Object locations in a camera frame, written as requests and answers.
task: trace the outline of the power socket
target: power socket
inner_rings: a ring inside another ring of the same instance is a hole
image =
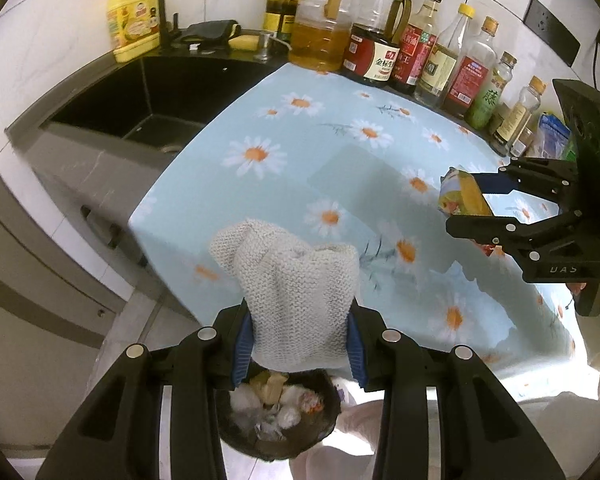
[[[580,50],[580,42],[538,0],[530,1],[523,23],[568,66],[573,65]]]

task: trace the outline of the gold bottle cap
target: gold bottle cap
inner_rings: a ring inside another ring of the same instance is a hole
[[[542,80],[539,77],[536,77],[536,76],[533,76],[531,78],[531,81],[529,82],[529,86],[531,86],[531,88],[533,88],[540,95],[542,95],[544,93],[544,91],[546,90],[546,85],[542,82]]]
[[[518,60],[507,51],[502,53],[500,60],[511,66],[514,66],[518,62]]]
[[[460,4],[460,7],[458,7],[458,12],[468,16],[471,19],[473,19],[475,16],[475,9],[471,5],[467,4]]]
[[[496,35],[496,31],[498,30],[498,22],[494,20],[491,16],[487,16],[484,19],[484,24],[482,25],[482,30],[484,32],[488,32],[492,36]]]

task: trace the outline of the white knitted glove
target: white knitted glove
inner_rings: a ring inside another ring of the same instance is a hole
[[[247,220],[216,233],[209,252],[235,276],[253,318],[253,359],[270,370],[348,368],[347,314],[358,252],[312,248],[276,225]]]

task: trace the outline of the floral tablecloth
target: floral tablecloth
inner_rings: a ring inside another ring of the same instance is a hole
[[[360,254],[362,304],[430,348],[469,344],[501,376],[567,360],[563,285],[531,285],[501,250],[446,234],[437,208],[450,166],[508,164],[435,112],[339,75],[285,65],[180,153],[130,220],[146,256],[202,323],[242,293],[208,254],[221,228],[256,218],[311,244]],[[533,222],[552,203],[487,196],[496,215]]]

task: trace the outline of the green liquid bottle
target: green liquid bottle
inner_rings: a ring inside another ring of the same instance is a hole
[[[500,62],[493,67],[484,80],[478,95],[464,115],[464,120],[476,130],[483,129],[489,123],[504,87],[513,77],[511,71],[516,63],[516,58],[509,52],[505,52]]]
[[[289,42],[297,8],[298,0],[267,0],[263,30],[272,32],[279,40]]]

